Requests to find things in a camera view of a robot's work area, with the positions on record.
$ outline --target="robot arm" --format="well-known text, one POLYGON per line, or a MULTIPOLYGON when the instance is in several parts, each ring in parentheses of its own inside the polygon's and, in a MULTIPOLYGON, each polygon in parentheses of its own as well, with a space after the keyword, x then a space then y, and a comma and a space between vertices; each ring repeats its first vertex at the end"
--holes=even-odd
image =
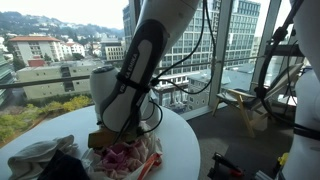
POLYGON ((123 132, 138 127, 139 109, 149 91, 152 74, 160 59, 188 26, 198 3, 199 0, 144 1, 121 71, 116 76, 112 69, 94 72, 90 81, 96 112, 109 130, 123 132), (106 83, 101 82, 105 78, 115 81, 112 91, 107 90, 110 86, 99 88, 106 83))

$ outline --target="sky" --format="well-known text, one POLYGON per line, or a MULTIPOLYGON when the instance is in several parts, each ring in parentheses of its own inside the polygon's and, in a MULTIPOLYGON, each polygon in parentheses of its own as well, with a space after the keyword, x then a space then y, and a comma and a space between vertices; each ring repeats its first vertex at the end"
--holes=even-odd
MULTIPOLYGON (((256 36, 261 36, 270 0, 251 0, 261 4, 256 36)), ((108 28, 123 28, 122 10, 128 0, 0 0, 0 11, 18 11, 23 15, 44 15, 63 22, 96 24, 108 28)), ((290 11, 289 0, 282 1, 280 26, 290 11)))

